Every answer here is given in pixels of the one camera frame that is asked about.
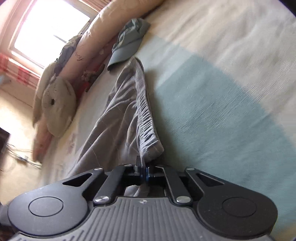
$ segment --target curtain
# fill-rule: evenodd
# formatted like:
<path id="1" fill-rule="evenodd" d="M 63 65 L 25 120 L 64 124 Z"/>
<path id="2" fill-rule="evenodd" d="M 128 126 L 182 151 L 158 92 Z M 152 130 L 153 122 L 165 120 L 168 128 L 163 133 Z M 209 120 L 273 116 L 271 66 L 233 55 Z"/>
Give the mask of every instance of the curtain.
<path id="1" fill-rule="evenodd" d="M 83 2 L 100 12 L 111 0 L 83 0 Z"/>
<path id="2" fill-rule="evenodd" d="M 0 53 L 0 75 L 2 74 L 33 90 L 36 89 L 40 78 L 37 74 L 23 67 L 5 54 Z"/>

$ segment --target cap brim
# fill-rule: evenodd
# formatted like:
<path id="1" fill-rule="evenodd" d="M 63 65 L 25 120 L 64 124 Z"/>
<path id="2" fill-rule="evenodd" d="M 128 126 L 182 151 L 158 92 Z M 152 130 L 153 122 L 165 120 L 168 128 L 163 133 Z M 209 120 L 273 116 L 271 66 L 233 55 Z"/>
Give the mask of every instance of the cap brim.
<path id="1" fill-rule="evenodd" d="M 141 39 L 137 39 L 125 46 L 120 47 L 119 49 L 115 50 L 111 56 L 111 59 L 108 63 L 107 70 L 110 71 L 112 66 L 116 63 L 123 62 L 133 56 L 139 49 L 142 42 Z"/>

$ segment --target bed sheet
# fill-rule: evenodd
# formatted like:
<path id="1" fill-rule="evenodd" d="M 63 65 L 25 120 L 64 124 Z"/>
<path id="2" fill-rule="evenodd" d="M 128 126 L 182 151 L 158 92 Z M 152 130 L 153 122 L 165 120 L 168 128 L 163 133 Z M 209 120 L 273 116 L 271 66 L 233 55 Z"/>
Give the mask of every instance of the bed sheet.
<path id="1" fill-rule="evenodd" d="M 161 161 L 267 195 L 279 211 L 273 236 L 296 236 L 296 18 L 277 0 L 167 0 L 146 20 L 136 56 Z M 123 65 L 103 72 L 52 142 L 43 185 L 75 164 Z"/>

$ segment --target pillow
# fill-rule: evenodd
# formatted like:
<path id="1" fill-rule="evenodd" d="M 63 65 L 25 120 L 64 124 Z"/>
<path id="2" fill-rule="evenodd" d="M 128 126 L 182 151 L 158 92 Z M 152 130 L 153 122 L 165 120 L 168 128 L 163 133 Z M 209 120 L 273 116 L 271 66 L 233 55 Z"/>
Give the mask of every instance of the pillow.
<path id="1" fill-rule="evenodd" d="M 59 76 L 70 83 L 79 78 L 92 58 L 119 33 L 126 22 L 143 16 L 162 2 L 163 0 L 113 0 L 99 12 L 83 34 Z"/>

